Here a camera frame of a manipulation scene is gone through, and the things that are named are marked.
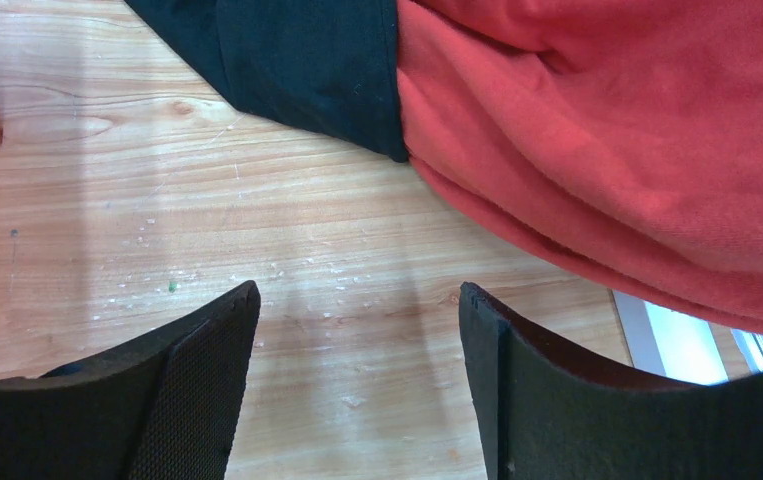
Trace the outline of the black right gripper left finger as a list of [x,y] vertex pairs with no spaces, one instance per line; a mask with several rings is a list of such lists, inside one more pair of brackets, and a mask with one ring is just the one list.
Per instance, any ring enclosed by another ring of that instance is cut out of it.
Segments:
[[0,380],[0,479],[221,479],[261,298],[198,310],[36,378]]

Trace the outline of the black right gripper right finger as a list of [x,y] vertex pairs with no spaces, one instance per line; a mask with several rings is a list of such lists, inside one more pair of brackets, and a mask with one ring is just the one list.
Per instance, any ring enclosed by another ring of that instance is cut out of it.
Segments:
[[763,373],[699,386],[536,324],[474,283],[459,328],[492,479],[763,479]]

